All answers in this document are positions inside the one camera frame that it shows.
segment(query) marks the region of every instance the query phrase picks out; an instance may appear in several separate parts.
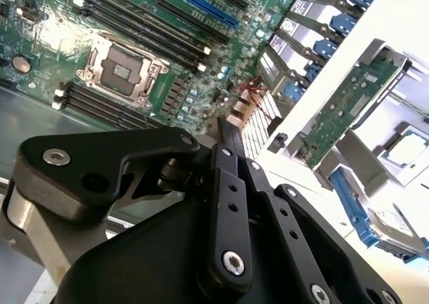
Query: ram slot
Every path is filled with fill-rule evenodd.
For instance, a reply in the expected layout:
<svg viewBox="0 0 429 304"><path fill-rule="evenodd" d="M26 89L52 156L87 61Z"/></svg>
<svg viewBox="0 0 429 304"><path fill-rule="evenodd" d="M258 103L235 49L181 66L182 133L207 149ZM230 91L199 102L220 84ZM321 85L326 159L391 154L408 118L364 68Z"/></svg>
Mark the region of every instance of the ram slot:
<svg viewBox="0 0 429 304"><path fill-rule="evenodd" d="M165 44L158 44L157 42L154 42L145 34L131 30L129 26L124 25L122 21L117 21L116 19L113 19L110 15L105 15L103 12L98 11L94 7L88 6L84 9L81 9L80 12L81 14L89 16L101 22L102 24L116 30L124 36L129 37L137 43L142 44L147 49L157 52L164 58L171 59L178 64L181 64L183 67L188 68L192 72L196 72L198 70L198 67L200 66L200 63L198 61L188 59L181 54L177 54L171 51L165 46Z"/></svg>
<svg viewBox="0 0 429 304"><path fill-rule="evenodd" d="M128 129L160 128L164 126L158 121L147 118L143 114L73 82L65 85L60 84L60 89L56 91L56 94L60 94L60 97L57 96L56 100L59 100L61 108L77 107L97 117L121 124Z"/></svg>
<svg viewBox="0 0 429 304"><path fill-rule="evenodd" d="M145 36L151 38L152 41L160 43L174 52L177 52L178 54L188 56L193 60L201 60L204 56L204 54L198 54L194 51L190 51L188 48L179 45L177 42L170 41L163 34L156 32L144 24L139 24L134 19L130 19L127 15L122 14L122 12L117 11L107 5L103 5L97 0L90 0L89 5L101 13L110 16L115 21L120 21L121 24L125 25L126 27L134 30L135 32L144 34Z"/></svg>
<svg viewBox="0 0 429 304"><path fill-rule="evenodd" d="M160 127L164 126L163 123L160 123L160 122L158 122L152 118L147 118L145 115L138 113L138 112L134 111L133 109L128 108L127 106L118 104L118 103L102 96L101 94L99 94L95 91L92 91L86 87L77 85L76 83L73 83L72 81L69 81L66 84L61 83L60 88L68 94L77 93L79 95L86 97L86 99L88 101L98 101L99 103L102 103L106 107L120 111L121 114L129 116L133 119L136 119L137 121L140 121L141 123L143 123L145 125L145 127L160 128Z"/></svg>
<svg viewBox="0 0 429 304"><path fill-rule="evenodd" d="M210 53L210 48L208 48L208 46L200 39L192 36L191 34L185 33L174 24L158 17L156 14L142 8L141 6L138 6L130 0L99 1L115 7L119 11L122 11L124 15L128 15L131 17L131 19L134 19L135 21L145 24L157 32L164 34L165 37L170 38L171 41L181 43L181 45L188 47L189 50L199 52L202 56L208 55Z"/></svg>
<svg viewBox="0 0 429 304"><path fill-rule="evenodd" d="M68 97L67 99L63 100L63 108L71 109L75 112L81 113L85 116L88 116L92 119L95 119L97 121L101 121L102 123L105 123L109 126L112 126L114 128L118 128L121 130L138 130L139 127L132 125L130 123L127 123L126 121L123 121L122 119L116 118L114 115L111 115L110 113L103 111L101 109L98 109L92 105L83 103L82 101L77 101L73 97Z"/></svg>
<svg viewBox="0 0 429 304"><path fill-rule="evenodd" d="M124 119L126 122L131 123L138 128L148 128L147 122L144 120L146 118L143 114L135 113L133 114L133 111L118 105L112 103L112 101L109 101L108 99L98 96L98 97L90 97L87 95L87 93L90 93L90 91L86 91L86 93L79 93L77 91L73 91L69 93L69 96L72 96L72 98L76 99L77 101L82 101L83 103L90 103L93 107L96 107L100 110L106 111L106 113L109 113L115 117L118 117L120 119Z"/></svg>

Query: cpu socket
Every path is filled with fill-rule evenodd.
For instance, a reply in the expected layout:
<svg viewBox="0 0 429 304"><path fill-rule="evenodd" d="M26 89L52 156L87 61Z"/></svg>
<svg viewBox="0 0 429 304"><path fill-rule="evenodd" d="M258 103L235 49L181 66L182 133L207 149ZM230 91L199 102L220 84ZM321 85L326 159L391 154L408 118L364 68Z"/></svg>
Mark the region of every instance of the cpu socket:
<svg viewBox="0 0 429 304"><path fill-rule="evenodd" d="M147 100L159 74L169 63L152 53L123 43L107 34L97 34L85 69L77 76L106 95L135 107L151 109Z"/></svg>

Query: white surface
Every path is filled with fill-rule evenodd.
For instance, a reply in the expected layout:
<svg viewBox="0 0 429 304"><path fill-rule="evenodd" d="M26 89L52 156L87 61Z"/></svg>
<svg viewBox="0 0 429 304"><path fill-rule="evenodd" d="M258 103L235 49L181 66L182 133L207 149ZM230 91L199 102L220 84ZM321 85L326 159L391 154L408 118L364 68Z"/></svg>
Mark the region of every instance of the white surface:
<svg viewBox="0 0 429 304"><path fill-rule="evenodd" d="M422 23L422 14L428 10L429 0L374 0L306 94L271 135L265 148L280 132L289 137L286 142L289 144L328 101L374 39L384 40L394 48L418 53L419 58L426 60L429 57L429 29Z"/></svg>

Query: green backplane board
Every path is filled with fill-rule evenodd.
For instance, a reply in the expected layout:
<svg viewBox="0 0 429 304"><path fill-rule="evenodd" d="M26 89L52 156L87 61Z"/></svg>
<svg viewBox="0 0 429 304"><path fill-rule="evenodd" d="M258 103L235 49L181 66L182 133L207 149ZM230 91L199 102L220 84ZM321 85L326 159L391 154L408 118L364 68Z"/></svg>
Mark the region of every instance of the green backplane board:
<svg viewBox="0 0 429 304"><path fill-rule="evenodd" d="M369 66L354 66L334 95L316 116L304 138L301 154L315 170L331 148L358 118L360 112L383 90L398 67L376 58Z"/></svg>

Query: silver screw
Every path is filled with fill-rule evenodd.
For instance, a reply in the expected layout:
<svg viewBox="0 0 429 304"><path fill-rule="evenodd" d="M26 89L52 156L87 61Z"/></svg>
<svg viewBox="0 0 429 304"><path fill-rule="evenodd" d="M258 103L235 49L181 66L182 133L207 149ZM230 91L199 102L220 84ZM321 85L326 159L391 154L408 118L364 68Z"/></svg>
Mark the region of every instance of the silver screw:
<svg viewBox="0 0 429 304"><path fill-rule="evenodd" d="M239 255L234 252L225 252L222 256L223 265L235 276L240 276L244 273L244 262Z"/></svg>
<svg viewBox="0 0 429 304"><path fill-rule="evenodd" d="M192 140L188 136L182 136L182 141L189 145L192 144Z"/></svg>
<svg viewBox="0 0 429 304"><path fill-rule="evenodd" d="M385 291L385 290L382 290L381 292L383 293L384 297L387 299L387 301L388 301L390 304L396 304L396 301L395 301L395 300L393 299L393 297L389 294L389 292L387 292L387 291Z"/></svg>
<svg viewBox="0 0 429 304"><path fill-rule="evenodd" d="M313 294L314 299L316 299L317 303L319 304L330 304L330 300L328 297L328 294L324 291L322 287L319 285L312 285L311 286L311 293Z"/></svg>
<svg viewBox="0 0 429 304"><path fill-rule="evenodd" d="M46 163L54 166L64 166L70 163L70 155L63 150L51 148L43 153L43 159Z"/></svg>
<svg viewBox="0 0 429 304"><path fill-rule="evenodd" d="M256 163L255 161L250 162L250 165L252 166L252 168L254 168L256 171L261 170L261 167L259 166L258 163Z"/></svg>
<svg viewBox="0 0 429 304"><path fill-rule="evenodd" d="M293 191L291 188L287 188L286 191L290 194L291 197L296 197L295 191Z"/></svg>
<svg viewBox="0 0 429 304"><path fill-rule="evenodd" d="M226 154L227 156L231 156L232 155L231 152L229 152L229 150L226 149L226 148L222 148L222 152L223 152L223 154Z"/></svg>

